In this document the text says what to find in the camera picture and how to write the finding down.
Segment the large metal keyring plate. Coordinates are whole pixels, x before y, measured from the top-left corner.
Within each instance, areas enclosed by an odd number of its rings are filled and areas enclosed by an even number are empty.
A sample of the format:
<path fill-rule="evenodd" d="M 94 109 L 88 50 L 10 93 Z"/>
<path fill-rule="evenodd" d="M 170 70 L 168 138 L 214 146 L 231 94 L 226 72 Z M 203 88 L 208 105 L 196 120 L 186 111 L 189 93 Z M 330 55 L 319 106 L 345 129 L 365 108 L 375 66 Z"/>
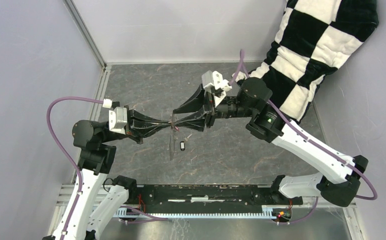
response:
<path fill-rule="evenodd" d="M 176 117 L 172 113 L 170 116 L 170 131 L 169 131 L 169 159 L 172 161 L 176 151 L 176 128 L 175 128 Z"/>

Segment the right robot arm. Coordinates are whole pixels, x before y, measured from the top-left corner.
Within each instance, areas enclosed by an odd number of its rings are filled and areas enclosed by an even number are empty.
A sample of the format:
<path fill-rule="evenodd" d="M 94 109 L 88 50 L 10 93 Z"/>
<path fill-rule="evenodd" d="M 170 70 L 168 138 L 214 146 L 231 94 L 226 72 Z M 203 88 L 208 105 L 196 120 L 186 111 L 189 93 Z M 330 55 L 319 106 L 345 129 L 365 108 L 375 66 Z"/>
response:
<path fill-rule="evenodd" d="M 236 96 L 226 96 L 212 83 L 202 83 L 173 111 L 185 114 L 174 125 L 202 132 L 216 119 L 249 118 L 246 129 L 254 137 L 289 151 L 317 170 L 311 175 L 277 176 L 269 191 L 274 203 L 321 197 L 339 207 L 349 206 L 357 197 L 368 160 L 342 154 L 308 134 L 273 105 L 271 95 L 264 81 L 256 77 L 246 79 Z"/>

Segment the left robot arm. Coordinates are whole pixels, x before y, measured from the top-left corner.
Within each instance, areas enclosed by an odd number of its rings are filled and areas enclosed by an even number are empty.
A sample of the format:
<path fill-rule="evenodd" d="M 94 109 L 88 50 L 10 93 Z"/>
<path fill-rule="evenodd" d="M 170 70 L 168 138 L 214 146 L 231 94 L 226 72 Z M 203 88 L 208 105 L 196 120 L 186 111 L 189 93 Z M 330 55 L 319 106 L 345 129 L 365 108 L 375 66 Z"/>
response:
<path fill-rule="evenodd" d="M 73 145 L 80 148 L 80 157 L 78 162 L 68 158 L 76 172 L 74 189 L 61 222 L 45 239 L 99 239 L 117 209 L 124 203 L 134 203 L 138 198 L 135 180 L 121 177 L 121 182 L 115 181 L 105 199 L 93 208 L 116 155 L 117 148 L 107 143 L 130 139 L 142 144 L 144 138 L 170 125 L 167 120 L 145 116 L 126 106 L 110 108 L 105 122 L 76 122 L 72 127 Z"/>

